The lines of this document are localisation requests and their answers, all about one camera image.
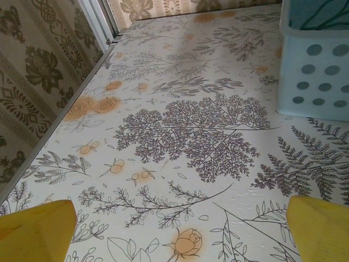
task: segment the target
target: wall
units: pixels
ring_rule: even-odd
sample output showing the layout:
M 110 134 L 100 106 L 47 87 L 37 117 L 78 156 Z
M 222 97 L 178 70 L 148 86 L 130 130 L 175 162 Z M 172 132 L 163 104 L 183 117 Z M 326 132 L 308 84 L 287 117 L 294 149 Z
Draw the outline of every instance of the wall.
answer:
M 281 3 L 281 0 L 108 0 L 120 29 L 150 17 Z
M 0 2 L 0 190 L 101 55 L 77 0 Z

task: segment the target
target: light blue plastic basket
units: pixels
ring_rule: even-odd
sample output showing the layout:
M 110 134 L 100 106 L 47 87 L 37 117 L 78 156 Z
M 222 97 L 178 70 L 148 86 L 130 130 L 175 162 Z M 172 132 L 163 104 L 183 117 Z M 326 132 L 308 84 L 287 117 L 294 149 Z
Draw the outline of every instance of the light blue plastic basket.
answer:
M 284 0 L 280 114 L 349 121 L 349 0 Z

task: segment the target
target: wallpaper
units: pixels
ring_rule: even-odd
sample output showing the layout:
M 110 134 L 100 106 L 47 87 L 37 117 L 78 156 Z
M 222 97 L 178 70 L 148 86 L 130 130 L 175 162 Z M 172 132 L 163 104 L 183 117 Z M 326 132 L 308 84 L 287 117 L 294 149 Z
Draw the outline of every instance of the wallpaper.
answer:
M 107 0 L 120 29 L 151 17 L 281 3 L 281 0 Z
M 65 262 L 301 262 L 288 201 L 349 205 L 349 123 L 275 111 L 280 10 L 136 21 L 0 215 L 71 199 Z
M 101 57 L 76 0 L 0 4 L 0 190 Z

